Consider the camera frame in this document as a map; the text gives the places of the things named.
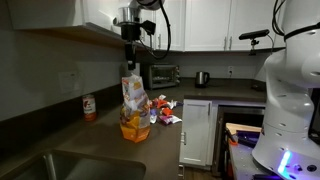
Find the white wall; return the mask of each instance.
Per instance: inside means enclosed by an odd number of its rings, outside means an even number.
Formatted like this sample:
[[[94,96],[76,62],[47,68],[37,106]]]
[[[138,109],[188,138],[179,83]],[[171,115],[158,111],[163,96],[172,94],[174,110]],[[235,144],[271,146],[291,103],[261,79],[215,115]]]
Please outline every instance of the white wall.
[[[228,66],[234,66],[231,78],[253,79],[261,69],[263,62],[270,53],[169,53],[164,60],[180,66],[181,77],[195,77],[197,71],[207,71],[210,78],[230,78]],[[150,61],[151,56],[142,57],[143,61]]]
[[[120,83],[124,51],[12,30],[0,0],[0,121]],[[59,72],[79,73],[61,93]]]

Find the kitchen counter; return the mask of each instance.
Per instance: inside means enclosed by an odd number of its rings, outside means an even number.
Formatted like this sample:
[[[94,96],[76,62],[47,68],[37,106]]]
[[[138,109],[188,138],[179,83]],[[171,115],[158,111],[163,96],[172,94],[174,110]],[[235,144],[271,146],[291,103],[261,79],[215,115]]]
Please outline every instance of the kitchen counter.
[[[184,98],[257,102],[266,100],[265,92],[252,90],[248,80],[213,80],[208,88],[197,89],[193,79],[183,79],[178,87],[147,90],[147,93],[150,99],[163,94],[168,101],[173,99],[180,102]],[[176,107],[173,111],[174,115],[182,118],[182,107]],[[100,110],[98,119],[94,122],[79,119],[51,134],[18,155],[0,162],[0,177],[32,155],[48,149],[58,149],[141,162],[146,166],[146,180],[176,179],[182,123],[169,126],[153,124],[145,141],[133,143],[122,138],[119,112],[120,106]]]

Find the snack bag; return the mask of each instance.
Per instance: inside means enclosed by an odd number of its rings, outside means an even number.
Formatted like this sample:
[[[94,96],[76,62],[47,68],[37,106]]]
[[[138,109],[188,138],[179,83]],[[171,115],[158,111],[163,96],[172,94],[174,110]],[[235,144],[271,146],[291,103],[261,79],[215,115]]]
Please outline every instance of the snack bag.
[[[122,91],[120,128],[123,137],[136,143],[145,140],[150,132],[150,108],[142,78],[134,74],[123,77]]]

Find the stainless steel sink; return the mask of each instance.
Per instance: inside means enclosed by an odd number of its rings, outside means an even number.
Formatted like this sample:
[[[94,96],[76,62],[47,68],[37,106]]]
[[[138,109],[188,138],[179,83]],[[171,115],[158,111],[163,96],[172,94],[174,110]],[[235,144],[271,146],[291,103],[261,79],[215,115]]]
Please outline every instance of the stainless steel sink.
[[[142,180],[145,171],[140,162],[54,150],[31,158],[0,179]]]

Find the electric kettle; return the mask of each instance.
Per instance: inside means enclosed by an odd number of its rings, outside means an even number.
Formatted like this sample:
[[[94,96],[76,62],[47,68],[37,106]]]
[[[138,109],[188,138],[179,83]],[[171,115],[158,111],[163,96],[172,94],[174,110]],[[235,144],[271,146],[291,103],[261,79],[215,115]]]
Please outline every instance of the electric kettle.
[[[197,72],[195,86],[198,88],[205,88],[209,79],[210,74],[208,72]]]

